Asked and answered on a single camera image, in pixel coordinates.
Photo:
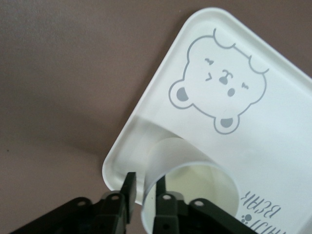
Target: gray logo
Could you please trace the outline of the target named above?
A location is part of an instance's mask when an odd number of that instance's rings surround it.
[[[169,89],[169,99],[178,109],[195,107],[214,119],[220,134],[234,132],[240,116],[259,102],[267,87],[265,73],[252,67],[252,56],[236,44],[221,45],[213,35],[194,40],[187,51],[183,78]]]

